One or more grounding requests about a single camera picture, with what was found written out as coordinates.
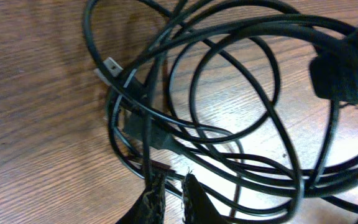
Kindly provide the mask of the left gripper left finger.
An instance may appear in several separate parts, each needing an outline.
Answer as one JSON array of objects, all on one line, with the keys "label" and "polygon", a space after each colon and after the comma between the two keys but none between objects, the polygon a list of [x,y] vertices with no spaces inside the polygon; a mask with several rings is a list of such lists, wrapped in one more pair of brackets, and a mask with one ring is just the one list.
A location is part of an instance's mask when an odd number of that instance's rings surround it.
[{"label": "left gripper left finger", "polygon": [[164,173],[156,173],[135,204],[116,224],[162,224],[165,216]]}]

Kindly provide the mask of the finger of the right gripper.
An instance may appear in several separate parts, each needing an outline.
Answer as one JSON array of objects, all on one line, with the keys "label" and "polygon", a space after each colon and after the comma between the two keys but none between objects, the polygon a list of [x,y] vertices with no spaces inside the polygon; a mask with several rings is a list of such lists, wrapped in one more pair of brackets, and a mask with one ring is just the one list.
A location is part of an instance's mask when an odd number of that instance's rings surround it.
[{"label": "finger of the right gripper", "polygon": [[[358,50],[358,28],[343,41]],[[335,55],[324,52],[311,61],[309,70],[317,97],[358,105],[358,68],[351,68]]]}]

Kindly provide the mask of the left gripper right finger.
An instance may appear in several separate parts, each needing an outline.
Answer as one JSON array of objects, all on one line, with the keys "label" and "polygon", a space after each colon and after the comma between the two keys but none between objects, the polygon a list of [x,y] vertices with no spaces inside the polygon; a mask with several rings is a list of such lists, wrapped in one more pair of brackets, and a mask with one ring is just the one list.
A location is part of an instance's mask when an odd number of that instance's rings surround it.
[{"label": "left gripper right finger", "polygon": [[193,174],[187,174],[182,183],[184,223],[186,224],[228,224],[219,214],[201,184]]}]

